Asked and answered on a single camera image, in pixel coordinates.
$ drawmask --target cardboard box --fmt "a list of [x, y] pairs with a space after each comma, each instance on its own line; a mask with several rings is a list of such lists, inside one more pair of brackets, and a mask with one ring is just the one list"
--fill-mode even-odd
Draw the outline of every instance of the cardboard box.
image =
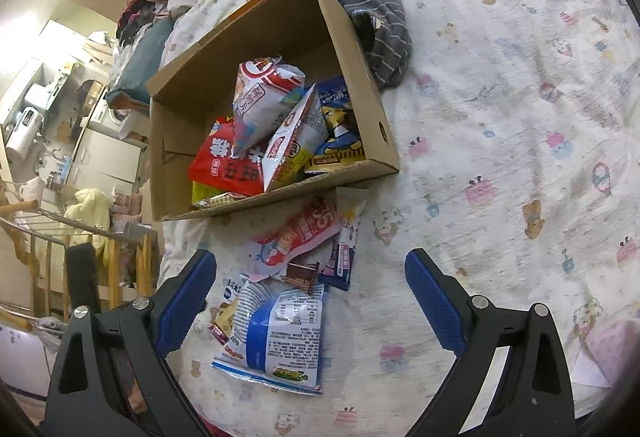
[[[232, 113], [238, 65], [279, 54], [305, 84], [343, 75], [367, 159], [278, 190], [190, 211], [188, 168], [213, 119]], [[151, 78], [151, 196], [158, 220], [216, 216], [398, 172], [380, 94], [337, 0], [251, 0]]]

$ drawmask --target nutrition label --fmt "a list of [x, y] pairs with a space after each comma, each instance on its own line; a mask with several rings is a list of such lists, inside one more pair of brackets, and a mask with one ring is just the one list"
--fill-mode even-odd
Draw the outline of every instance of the nutrition label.
[[322, 285], [310, 296], [283, 293], [271, 310], [266, 371], [299, 385], [314, 386], [318, 375]]

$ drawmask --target yellow cloth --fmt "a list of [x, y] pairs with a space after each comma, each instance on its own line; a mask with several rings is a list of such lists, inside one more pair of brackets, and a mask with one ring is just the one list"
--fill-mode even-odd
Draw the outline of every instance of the yellow cloth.
[[[76, 192], [76, 200], [79, 204], [69, 206], [66, 209], [65, 218], [109, 231], [109, 201], [104, 193], [91, 188], [79, 190]], [[81, 229], [76, 229], [75, 233], [71, 236], [71, 245], [88, 241], [88, 235]], [[93, 244], [96, 253], [102, 251], [105, 243], [106, 237], [94, 235]]]

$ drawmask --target wall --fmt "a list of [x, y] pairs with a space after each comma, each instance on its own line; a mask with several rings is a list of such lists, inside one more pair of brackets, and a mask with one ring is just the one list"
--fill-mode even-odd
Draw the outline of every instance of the wall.
[[89, 36], [94, 31], [106, 31], [111, 38], [116, 37], [115, 22], [70, 0], [64, 0], [60, 3], [52, 20], [73, 29], [82, 36]]
[[0, 96], [30, 56], [31, 46], [63, 0], [0, 0]]

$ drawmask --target red snack bag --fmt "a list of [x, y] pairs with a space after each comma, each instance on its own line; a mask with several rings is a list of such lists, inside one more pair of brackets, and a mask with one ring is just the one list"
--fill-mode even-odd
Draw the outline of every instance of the red snack bag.
[[246, 196], [263, 193], [260, 162], [264, 151], [253, 146], [243, 157], [234, 159], [231, 157], [233, 141], [234, 119], [218, 118], [191, 163], [189, 179]]
[[292, 258], [306, 253], [340, 231], [335, 205], [317, 198], [275, 233], [247, 244], [245, 272], [260, 281], [283, 271]]

